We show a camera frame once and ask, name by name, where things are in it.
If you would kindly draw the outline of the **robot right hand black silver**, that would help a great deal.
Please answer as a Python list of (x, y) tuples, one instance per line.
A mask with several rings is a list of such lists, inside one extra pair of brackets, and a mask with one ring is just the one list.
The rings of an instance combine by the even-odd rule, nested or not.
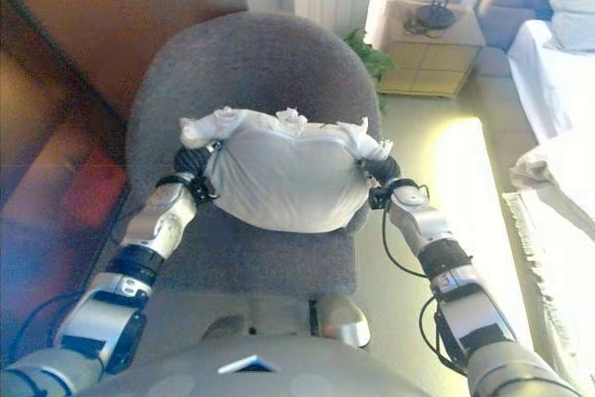
[(357, 166), (367, 179), (381, 187), (391, 185), (401, 177), (401, 168), (391, 155), (383, 160), (361, 159)]

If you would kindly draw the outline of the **robot left hand black silver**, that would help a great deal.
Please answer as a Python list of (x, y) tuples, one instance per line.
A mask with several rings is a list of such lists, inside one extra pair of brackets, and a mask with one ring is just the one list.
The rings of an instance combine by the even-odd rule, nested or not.
[(199, 148), (180, 148), (174, 158), (175, 172), (188, 174), (195, 178), (201, 177), (205, 173), (209, 161), (221, 146), (222, 143), (219, 140), (212, 140)]

